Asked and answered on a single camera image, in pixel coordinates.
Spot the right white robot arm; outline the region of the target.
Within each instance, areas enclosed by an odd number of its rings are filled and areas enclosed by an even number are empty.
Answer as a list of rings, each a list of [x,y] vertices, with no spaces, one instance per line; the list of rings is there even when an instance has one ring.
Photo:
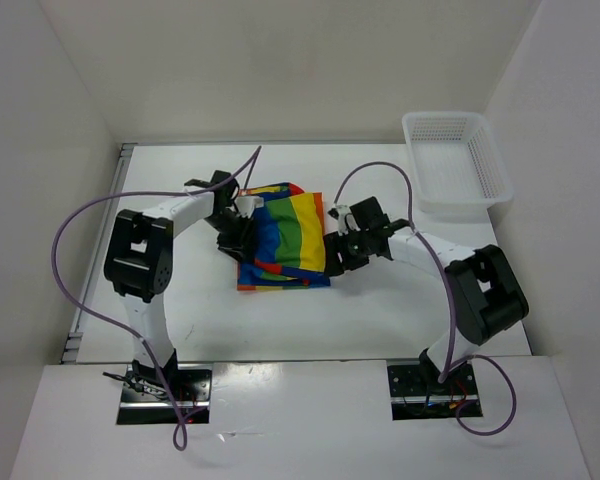
[[[391,220],[374,197],[352,206],[336,205],[328,215],[338,229],[324,236],[327,276],[362,268],[376,256],[441,280],[450,326],[418,358],[420,385],[430,393],[444,391],[453,382],[454,370],[529,313],[526,296],[496,245],[472,249],[420,232],[407,219]]]

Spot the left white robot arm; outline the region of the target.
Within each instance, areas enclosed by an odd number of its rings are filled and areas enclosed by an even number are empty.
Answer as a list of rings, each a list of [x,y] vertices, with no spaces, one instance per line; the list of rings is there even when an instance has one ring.
[[[174,270],[174,241],[199,221],[217,232],[220,252],[241,263],[256,250],[253,213],[261,202],[237,198],[239,183],[217,170],[209,181],[193,179],[180,196],[142,211],[124,209],[115,218],[104,276],[122,299],[134,341],[132,371],[145,389],[165,400],[176,394],[180,373],[169,337],[164,292]]]

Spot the rainbow striped shorts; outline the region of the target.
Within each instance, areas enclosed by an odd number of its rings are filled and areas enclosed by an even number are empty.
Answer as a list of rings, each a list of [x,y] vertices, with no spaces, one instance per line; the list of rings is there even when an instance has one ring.
[[[253,211],[256,248],[237,270],[239,291],[323,288],[331,285],[326,269],[323,195],[289,183],[244,189],[258,197]]]

